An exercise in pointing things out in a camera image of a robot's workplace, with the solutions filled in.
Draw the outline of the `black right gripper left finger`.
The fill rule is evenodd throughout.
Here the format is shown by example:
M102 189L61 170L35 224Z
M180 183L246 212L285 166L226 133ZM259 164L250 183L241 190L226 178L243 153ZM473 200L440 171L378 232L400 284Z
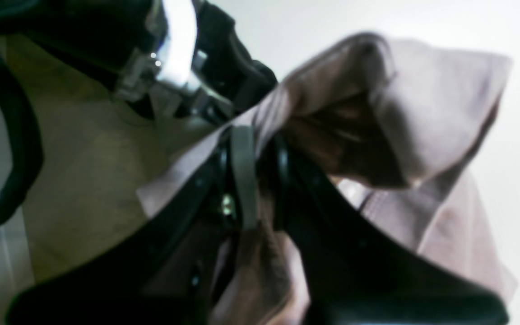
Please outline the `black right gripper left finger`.
M222 244L254 228L254 135L225 130L155 218L122 243L14 299L8 325L205 325Z

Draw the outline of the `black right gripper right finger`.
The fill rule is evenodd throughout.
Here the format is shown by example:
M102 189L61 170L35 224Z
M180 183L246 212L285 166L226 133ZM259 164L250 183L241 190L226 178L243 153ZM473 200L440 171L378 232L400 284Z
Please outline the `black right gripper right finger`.
M500 298L417 257L367 221L324 171L276 135L265 150L276 230L299 249L304 325L505 325Z

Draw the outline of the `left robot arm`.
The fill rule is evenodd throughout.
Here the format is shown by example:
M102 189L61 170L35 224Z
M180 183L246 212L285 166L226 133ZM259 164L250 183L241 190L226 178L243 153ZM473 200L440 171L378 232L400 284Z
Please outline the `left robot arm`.
M277 84L254 60L229 14L206 0L0 0L0 35L23 34L153 120L152 90L172 117L221 124ZM25 201L43 165L33 107L0 55L0 111L12 170L0 189L0 226Z

